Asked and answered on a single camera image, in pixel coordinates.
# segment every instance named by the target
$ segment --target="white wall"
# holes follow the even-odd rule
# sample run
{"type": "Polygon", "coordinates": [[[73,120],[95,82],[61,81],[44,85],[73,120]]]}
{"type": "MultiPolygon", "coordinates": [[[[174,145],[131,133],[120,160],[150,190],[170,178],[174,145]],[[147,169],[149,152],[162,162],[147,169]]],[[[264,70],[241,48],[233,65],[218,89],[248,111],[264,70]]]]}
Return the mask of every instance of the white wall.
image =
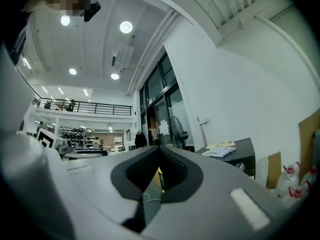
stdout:
{"type": "Polygon", "coordinates": [[[320,95],[295,51],[253,20],[215,48],[204,32],[181,19],[165,42],[198,150],[250,137],[256,159],[281,151],[298,161],[298,123],[320,107],[320,95]]]}
{"type": "Polygon", "coordinates": [[[35,122],[34,116],[31,115],[29,118],[29,122],[27,124],[27,127],[26,127],[26,131],[28,133],[36,134],[38,126],[39,126],[39,124],[37,122],[35,122]]]}
{"type": "Polygon", "coordinates": [[[285,31],[300,46],[320,75],[319,43],[300,11],[294,6],[272,22],[285,31]]]}
{"type": "Polygon", "coordinates": [[[122,93],[102,90],[93,90],[90,101],[93,103],[105,103],[124,106],[133,105],[133,99],[130,96],[126,96],[122,93]]]}
{"type": "Polygon", "coordinates": [[[129,125],[126,129],[124,129],[124,134],[126,134],[127,130],[130,130],[130,132],[133,134],[132,141],[126,142],[126,150],[129,150],[129,146],[135,145],[135,138],[137,131],[141,130],[141,115],[140,115],[140,91],[135,90],[132,93],[132,96],[130,97],[131,104],[132,104],[132,117],[133,117],[133,123],[129,125]]]}

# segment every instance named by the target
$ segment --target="yellow object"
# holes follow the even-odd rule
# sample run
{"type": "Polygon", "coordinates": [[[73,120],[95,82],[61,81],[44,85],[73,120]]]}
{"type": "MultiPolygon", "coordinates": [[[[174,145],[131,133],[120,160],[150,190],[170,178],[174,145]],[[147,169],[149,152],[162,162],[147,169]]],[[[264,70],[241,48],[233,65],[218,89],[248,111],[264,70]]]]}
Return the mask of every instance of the yellow object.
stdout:
{"type": "Polygon", "coordinates": [[[233,147],[233,146],[235,146],[235,145],[236,145],[236,144],[235,144],[234,141],[227,141],[227,142],[222,141],[222,142],[217,143],[217,144],[211,144],[211,145],[209,145],[209,146],[206,146],[205,148],[206,148],[207,150],[212,150],[212,149],[214,149],[214,148],[233,147]]]}

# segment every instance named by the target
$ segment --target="paper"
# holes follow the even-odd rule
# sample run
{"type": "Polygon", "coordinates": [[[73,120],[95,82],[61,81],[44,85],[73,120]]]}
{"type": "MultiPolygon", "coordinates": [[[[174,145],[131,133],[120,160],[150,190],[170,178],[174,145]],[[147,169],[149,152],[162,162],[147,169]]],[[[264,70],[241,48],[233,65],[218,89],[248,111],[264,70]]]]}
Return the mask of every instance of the paper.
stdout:
{"type": "Polygon", "coordinates": [[[169,135],[169,125],[166,120],[162,120],[159,125],[159,132],[163,135],[169,135]]]}
{"type": "Polygon", "coordinates": [[[223,158],[227,154],[231,153],[232,151],[235,151],[236,147],[235,146],[219,146],[219,147],[214,147],[213,149],[210,149],[201,155],[205,157],[213,157],[213,158],[223,158]]]}
{"type": "Polygon", "coordinates": [[[151,129],[151,135],[154,140],[158,139],[158,129],[151,129]]]}
{"type": "Polygon", "coordinates": [[[220,143],[217,143],[217,144],[212,144],[212,145],[209,145],[209,146],[206,146],[205,148],[207,150],[212,150],[214,148],[224,148],[224,147],[233,147],[235,146],[235,142],[234,141],[222,141],[220,143]]]}

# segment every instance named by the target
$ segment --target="cardboard box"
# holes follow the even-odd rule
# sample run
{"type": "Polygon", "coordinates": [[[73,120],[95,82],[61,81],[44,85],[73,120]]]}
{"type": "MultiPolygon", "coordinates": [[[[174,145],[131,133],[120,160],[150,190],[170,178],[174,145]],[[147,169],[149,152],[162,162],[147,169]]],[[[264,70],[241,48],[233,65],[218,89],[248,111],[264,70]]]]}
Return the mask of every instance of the cardboard box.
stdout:
{"type": "Polygon", "coordinates": [[[275,189],[277,186],[277,181],[281,176],[281,153],[277,152],[275,154],[268,156],[268,178],[266,182],[266,187],[268,189],[275,189]]]}
{"type": "Polygon", "coordinates": [[[313,163],[314,136],[320,129],[320,109],[299,123],[300,171],[299,179],[311,169],[313,163]]]}

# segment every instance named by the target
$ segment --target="door frame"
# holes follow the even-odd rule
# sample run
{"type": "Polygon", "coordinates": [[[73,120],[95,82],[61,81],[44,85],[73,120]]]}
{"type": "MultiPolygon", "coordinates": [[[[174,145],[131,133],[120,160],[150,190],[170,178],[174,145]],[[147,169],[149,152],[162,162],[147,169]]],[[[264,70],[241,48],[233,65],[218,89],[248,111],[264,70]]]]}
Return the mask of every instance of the door frame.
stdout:
{"type": "Polygon", "coordinates": [[[162,145],[161,143],[161,139],[160,139],[160,132],[159,132],[159,123],[158,122],[158,112],[156,107],[158,107],[161,103],[164,103],[165,106],[165,112],[166,112],[166,116],[168,118],[168,126],[169,126],[169,135],[170,135],[170,142],[172,143],[173,141],[173,133],[172,133],[172,125],[171,125],[171,117],[170,117],[170,113],[169,113],[169,100],[168,100],[168,96],[167,95],[163,95],[163,97],[158,100],[155,104],[154,104],[154,110],[155,110],[155,118],[156,118],[156,122],[158,125],[158,135],[159,135],[159,143],[160,145],[162,145]]]}

